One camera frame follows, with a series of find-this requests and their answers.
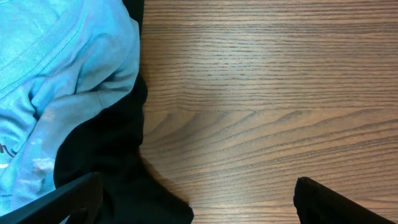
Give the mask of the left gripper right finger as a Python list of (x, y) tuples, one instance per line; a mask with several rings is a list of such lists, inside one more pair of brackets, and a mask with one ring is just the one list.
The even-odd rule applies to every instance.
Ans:
[(297, 179), (293, 201), (301, 224), (394, 224), (308, 177)]

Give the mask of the black t-shirt under blue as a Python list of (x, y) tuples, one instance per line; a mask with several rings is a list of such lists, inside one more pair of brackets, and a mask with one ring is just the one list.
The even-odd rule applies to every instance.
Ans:
[(140, 76), (142, 1), (83, 1), (73, 40), (71, 94), (50, 109), (60, 122), (54, 182), (97, 172), (96, 223), (191, 223), (193, 210), (158, 183), (139, 153), (147, 87)]

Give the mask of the light blue t-shirt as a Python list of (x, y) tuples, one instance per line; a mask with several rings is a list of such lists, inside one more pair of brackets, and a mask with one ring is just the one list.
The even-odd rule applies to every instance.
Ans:
[(121, 0), (1, 2), (1, 214), (54, 191), (72, 130), (126, 96), (139, 25)]

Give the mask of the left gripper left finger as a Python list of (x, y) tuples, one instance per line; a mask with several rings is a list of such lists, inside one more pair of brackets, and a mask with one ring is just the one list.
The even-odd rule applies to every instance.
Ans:
[(103, 200), (97, 173), (81, 176), (1, 217), (5, 224), (92, 224)]

